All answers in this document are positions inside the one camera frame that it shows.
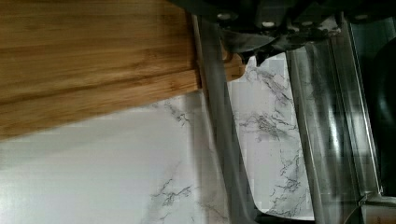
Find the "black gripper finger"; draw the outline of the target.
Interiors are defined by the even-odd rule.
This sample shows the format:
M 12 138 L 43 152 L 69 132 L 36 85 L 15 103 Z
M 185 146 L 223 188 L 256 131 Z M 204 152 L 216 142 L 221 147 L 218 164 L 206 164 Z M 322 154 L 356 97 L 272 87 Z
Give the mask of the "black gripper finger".
M 257 65 L 261 65 L 267 58 L 277 55 L 277 50 L 272 46 L 275 40 L 271 36 L 244 34 L 222 28 L 219 28 L 219 36 L 223 47 L 231 54 L 237 54 L 243 64 L 255 57 Z

